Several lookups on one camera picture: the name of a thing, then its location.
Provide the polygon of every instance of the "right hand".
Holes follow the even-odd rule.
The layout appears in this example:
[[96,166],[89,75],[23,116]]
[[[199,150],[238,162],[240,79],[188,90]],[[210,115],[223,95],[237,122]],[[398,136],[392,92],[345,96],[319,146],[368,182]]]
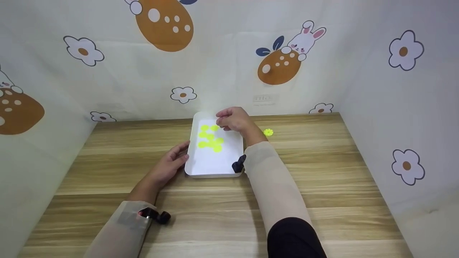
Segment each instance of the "right hand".
[[244,132],[255,125],[242,107],[229,107],[217,113],[217,125],[225,131]]
[[262,141],[268,141],[242,107],[229,107],[218,112],[217,117],[217,125],[225,131],[239,132],[246,139],[247,147]]

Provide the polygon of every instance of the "bunny wallpaper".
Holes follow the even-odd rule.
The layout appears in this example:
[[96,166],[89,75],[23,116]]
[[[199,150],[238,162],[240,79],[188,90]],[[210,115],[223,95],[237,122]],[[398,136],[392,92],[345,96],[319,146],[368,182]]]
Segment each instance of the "bunny wallpaper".
[[[0,235],[11,236],[1,249],[7,257],[19,251],[97,123],[242,106],[250,115],[339,112],[414,256],[430,255],[419,225],[430,225],[440,205],[456,205],[450,196],[459,193],[458,7],[446,0],[1,3],[0,144],[8,148],[0,160]],[[25,216],[30,209],[37,214]]]

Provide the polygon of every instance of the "white flower illustration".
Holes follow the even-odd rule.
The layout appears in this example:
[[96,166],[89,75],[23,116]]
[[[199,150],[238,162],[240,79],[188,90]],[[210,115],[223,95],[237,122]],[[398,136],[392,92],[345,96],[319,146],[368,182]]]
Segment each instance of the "white flower illustration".
[[87,38],[76,39],[65,36],[68,53],[88,66],[95,66],[96,62],[104,60],[104,54],[95,48],[94,42]]
[[116,122],[116,119],[108,113],[91,112],[91,120],[96,122]]
[[425,176],[425,170],[420,164],[419,155],[413,150],[405,151],[394,150],[392,153],[394,163],[392,171],[402,177],[403,182],[407,185],[414,185],[416,180],[421,180]]
[[309,110],[309,114],[315,113],[332,113],[333,104],[319,103],[313,109]]
[[180,101],[182,104],[188,103],[188,101],[197,98],[198,96],[194,93],[194,89],[192,87],[177,87],[172,89],[171,99],[175,101]]
[[409,71],[416,65],[416,59],[424,53],[424,45],[416,41],[416,36],[412,30],[407,30],[401,38],[392,40],[389,52],[391,53],[390,66],[393,68],[400,66],[402,70]]

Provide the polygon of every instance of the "white tray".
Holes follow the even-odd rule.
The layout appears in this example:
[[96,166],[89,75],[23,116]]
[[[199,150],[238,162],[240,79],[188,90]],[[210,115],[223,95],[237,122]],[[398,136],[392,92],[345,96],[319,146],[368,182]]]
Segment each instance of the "white tray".
[[[233,131],[224,131],[215,125],[217,118],[214,114],[198,112],[193,117],[191,127],[189,160],[185,164],[185,172],[193,178],[238,177],[231,165],[244,155],[242,136]],[[208,126],[205,134],[200,134],[203,125]]]

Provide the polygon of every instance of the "wooden table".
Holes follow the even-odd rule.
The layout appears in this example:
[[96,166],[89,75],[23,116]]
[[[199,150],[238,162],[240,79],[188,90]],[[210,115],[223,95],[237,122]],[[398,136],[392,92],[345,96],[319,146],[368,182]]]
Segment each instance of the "wooden table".
[[[254,117],[295,179],[329,257],[412,257],[339,114]],[[20,257],[82,257],[153,164],[189,139],[191,120],[99,123]],[[267,257],[266,232],[245,174],[179,173],[158,197],[173,215],[153,224],[140,257]]]

